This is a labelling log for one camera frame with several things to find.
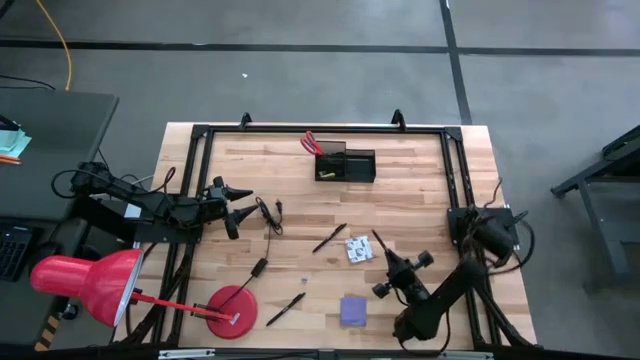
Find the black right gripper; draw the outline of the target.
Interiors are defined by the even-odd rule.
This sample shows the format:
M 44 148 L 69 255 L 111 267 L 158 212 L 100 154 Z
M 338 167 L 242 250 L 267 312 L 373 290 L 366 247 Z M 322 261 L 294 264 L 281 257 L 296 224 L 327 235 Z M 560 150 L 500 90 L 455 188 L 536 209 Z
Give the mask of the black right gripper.
M 417 262 L 402 258 L 394 251 L 387 249 L 384 252 L 388 270 L 388 281 L 378 283 L 373 288 L 373 293 L 380 299 L 389 294 L 390 290 L 401 291 L 405 296 L 405 303 L 414 303 L 427 300 L 430 293 L 416 275 L 420 268 L 426 268 L 433 263 L 433 257 L 429 252 L 422 252 L 417 257 Z

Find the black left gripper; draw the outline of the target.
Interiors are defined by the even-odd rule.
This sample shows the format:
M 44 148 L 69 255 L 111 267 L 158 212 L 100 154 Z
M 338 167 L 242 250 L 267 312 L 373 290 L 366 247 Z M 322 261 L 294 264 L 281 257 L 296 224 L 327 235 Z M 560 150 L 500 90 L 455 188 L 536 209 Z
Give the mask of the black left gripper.
M 227 235 L 235 240 L 239 237 L 238 227 L 249 215 L 251 215 L 258 205 L 230 210 L 228 203 L 233 202 L 253 194 L 252 190 L 234 189 L 224 183 L 221 176 L 213 179 L 213 184 L 205 190 L 206 220 L 222 220 L 225 225 Z

